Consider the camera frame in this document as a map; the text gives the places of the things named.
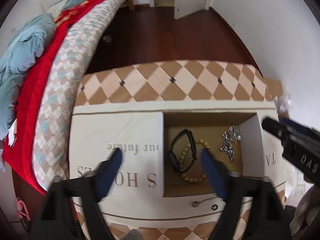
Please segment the white cardboard jewelry box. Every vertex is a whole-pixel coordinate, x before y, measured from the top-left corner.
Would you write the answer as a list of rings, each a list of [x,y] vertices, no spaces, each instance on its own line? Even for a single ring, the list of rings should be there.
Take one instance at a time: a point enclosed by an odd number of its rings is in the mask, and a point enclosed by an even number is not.
[[[217,194],[232,176],[263,178],[263,134],[257,113],[164,114],[164,197]]]

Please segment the clear plastic wrap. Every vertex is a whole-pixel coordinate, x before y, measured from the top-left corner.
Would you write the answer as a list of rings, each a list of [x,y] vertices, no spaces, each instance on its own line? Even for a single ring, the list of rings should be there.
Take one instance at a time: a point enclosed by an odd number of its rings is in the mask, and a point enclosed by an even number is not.
[[[290,109],[290,107],[292,105],[292,101],[287,96],[282,95],[280,97],[276,96],[274,98],[274,104],[276,106],[277,113],[284,114],[284,113],[288,112],[288,110]]]

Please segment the black smart band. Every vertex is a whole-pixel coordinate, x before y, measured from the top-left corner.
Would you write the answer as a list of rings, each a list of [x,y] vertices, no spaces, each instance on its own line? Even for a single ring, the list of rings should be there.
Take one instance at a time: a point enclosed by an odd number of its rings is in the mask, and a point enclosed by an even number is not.
[[[167,159],[177,173],[186,173],[197,160],[196,142],[189,129],[181,130],[172,140],[167,151]]]

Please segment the pink hanger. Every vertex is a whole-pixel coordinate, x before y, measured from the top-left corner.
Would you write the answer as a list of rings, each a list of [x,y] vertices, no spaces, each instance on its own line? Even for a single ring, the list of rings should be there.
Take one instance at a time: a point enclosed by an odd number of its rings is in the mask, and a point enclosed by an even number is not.
[[[27,221],[30,221],[30,215],[24,201],[22,201],[20,198],[16,198],[16,204],[17,204],[16,215],[18,216],[18,218],[19,219],[25,218]]]

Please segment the diamond pattern table cloth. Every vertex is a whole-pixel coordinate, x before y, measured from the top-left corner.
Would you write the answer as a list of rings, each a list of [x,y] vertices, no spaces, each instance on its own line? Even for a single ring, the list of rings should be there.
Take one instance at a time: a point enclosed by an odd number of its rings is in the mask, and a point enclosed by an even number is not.
[[[249,64],[164,61],[83,76],[72,114],[69,174],[81,177],[115,148],[123,162],[99,204],[115,239],[207,239],[224,202],[200,162],[203,148],[228,169],[270,178],[286,203],[277,118],[265,80]]]

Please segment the white paper piece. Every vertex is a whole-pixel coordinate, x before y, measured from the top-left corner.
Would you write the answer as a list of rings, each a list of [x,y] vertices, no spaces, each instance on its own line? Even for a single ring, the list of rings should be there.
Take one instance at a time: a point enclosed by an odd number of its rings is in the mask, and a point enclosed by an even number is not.
[[[8,145],[11,147],[14,145],[16,141],[16,133],[17,133],[17,119],[14,120],[8,132]]]

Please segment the light blue duvet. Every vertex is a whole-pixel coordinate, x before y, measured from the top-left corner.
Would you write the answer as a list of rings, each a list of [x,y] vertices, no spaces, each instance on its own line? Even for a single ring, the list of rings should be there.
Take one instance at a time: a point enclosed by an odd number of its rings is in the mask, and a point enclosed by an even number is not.
[[[86,0],[64,0],[30,19],[18,30],[1,57],[1,140],[15,119],[14,108],[29,69],[52,42],[58,15]]]

